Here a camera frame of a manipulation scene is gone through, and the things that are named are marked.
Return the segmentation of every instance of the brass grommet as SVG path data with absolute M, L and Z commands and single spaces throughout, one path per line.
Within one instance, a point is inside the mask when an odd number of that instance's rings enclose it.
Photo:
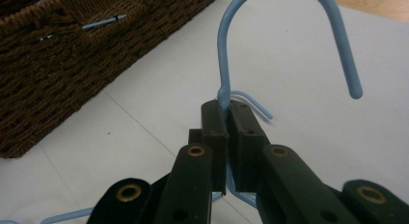
M 374 204 L 382 205 L 386 203 L 386 197 L 375 188 L 369 186 L 359 186 L 357 188 L 358 194 L 365 200 L 372 202 Z
M 205 149 L 201 146 L 192 146 L 187 150 L 187 153 L 192 156 L 201 156 L 205 153 Z
M 279 157 L 288 156 L 288 151 L 282 148 L 271 148 L 271 153 Z
M 117 192 L 117 199 L 120 202 L 131 202 L 141 195 L 142 189 L 136 183 L 129 183 L 122 186 Z

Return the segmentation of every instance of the white floor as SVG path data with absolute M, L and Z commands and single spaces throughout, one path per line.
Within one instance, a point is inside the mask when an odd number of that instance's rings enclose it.
M 125 71 L 20 159 L 0 160 L 0 220 L 40 223 L 93 207 L 125 178 L 167 174 L 200 106 L 220 86 L 217 0 Z M 292 147 L 336 189 L 365 179 L 409 202 L 409 25 L 341 9 L 364 97 L 348 96 L 326 14 L 314 0 L 250 0 L 229 35 L 232 88 L 274 115 L 272 143 Z M 67 223 L 86 223 L 86 218 Z M 261 223 L 233 198 L 212 223 Z

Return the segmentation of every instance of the woven basket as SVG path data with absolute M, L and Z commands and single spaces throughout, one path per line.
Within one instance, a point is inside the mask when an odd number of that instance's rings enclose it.
M 25 154 L 214 0 L 38 1 L 0 0 L 2 158 Z

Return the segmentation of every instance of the white surface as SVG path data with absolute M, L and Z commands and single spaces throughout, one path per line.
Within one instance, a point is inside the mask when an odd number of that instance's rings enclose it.
M 20 159 L 0 160 L 0 220 L 40 223 L 94 206 L 114 182 L 172 168 L 219 84 L 217 0 Z M 232 88 L 267 107 L 272 143 L 329 185 L 365 179 L 409 203 L 409 25 L 341 9 L 364 87 L 349 97 L 326 14 L 314 0 L 250 0 L 229 35 Z M 86 219 L 69 223 L 85 223 Z M 232 196 L 212 223 L 260 223 Z

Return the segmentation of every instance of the wicker basket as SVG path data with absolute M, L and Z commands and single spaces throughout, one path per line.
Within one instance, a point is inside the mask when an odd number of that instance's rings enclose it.
M 38 1 L 0 0 L 2 158 L 25 154 L 214 0 Z

